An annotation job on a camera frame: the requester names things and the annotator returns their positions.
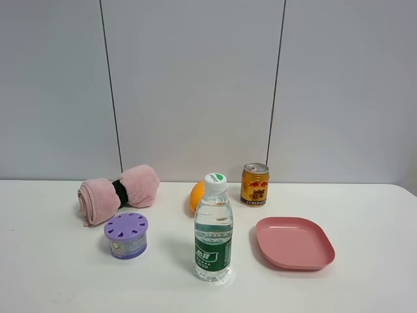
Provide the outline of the black towel band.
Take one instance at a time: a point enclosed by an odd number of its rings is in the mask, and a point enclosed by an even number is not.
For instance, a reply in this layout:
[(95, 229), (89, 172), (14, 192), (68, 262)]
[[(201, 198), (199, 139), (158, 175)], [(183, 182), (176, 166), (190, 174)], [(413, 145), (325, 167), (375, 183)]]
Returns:
[(119, 180), (113, 181), (112, 185), (120, 201), (119, 208), (124, 207), (128, 203), (128, 195), (125, 187)]

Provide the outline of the pink plastic plate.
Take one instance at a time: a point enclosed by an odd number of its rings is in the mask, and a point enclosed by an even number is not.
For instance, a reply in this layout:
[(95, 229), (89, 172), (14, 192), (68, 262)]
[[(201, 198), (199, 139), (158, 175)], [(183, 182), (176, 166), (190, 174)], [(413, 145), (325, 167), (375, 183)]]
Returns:
[(336, 257), (323, 229), (305, 218), (266, 217), (256, 224), (255, 234), (263, 256), (280, 269), (318, 271)]

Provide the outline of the purple air freshener jar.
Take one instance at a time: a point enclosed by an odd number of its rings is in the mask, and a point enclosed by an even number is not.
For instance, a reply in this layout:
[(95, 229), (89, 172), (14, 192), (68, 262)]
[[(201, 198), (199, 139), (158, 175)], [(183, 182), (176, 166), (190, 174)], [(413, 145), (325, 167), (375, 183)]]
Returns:
[(104, 226), (111, 255), (120, 260), (140, 256), (147, 249), (148, 220), (139, 213), (115, 215)]

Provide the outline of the gold energy drink can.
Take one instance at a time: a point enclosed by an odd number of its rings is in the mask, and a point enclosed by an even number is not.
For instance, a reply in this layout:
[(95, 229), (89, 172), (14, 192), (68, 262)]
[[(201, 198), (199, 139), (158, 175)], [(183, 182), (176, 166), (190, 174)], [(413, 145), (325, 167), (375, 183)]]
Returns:
[(267, 199), (269, 179), (268, 166), (261, 163), (245, 164), (241, 179), (241, 202), (252, 207), (263, 206)]

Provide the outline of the pink rolled towel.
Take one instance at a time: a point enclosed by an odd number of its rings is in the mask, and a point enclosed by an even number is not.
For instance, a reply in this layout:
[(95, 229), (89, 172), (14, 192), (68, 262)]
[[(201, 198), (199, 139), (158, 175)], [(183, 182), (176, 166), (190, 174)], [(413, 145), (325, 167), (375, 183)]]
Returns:
[[(117, 180), (127, 191), (127, 206), (141, 209), (153, 205), (160, 180), (152, 167), (144, 164), (130, 168), (122, 172)], [(106, 222), (120, 209), (112, 181), (104, 178), (82, 182), (78, 189), (78, 201), (79, 212), (87, 227)]]

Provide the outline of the clear water bottle green label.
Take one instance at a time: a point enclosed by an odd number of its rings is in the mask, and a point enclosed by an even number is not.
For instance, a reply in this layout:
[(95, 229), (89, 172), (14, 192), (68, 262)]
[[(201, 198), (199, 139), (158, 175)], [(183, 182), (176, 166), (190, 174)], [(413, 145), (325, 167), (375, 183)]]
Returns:
[(233, 210), (226, 190), (225, 175), (207, 174), (203, 196), (195, 210), (195, 271), (206, 282), (224, 279), (231, 264)]

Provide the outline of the orange fruit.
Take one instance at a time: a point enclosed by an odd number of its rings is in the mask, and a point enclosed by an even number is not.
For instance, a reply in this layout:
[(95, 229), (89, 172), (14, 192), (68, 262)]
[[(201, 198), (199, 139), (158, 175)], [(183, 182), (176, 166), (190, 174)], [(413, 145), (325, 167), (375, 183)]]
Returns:
[(197, 209), (199, 202), (204, 194), (204, 181), (198, 182), (190, 192), (189, 205), (190, 210), (194, 213)]

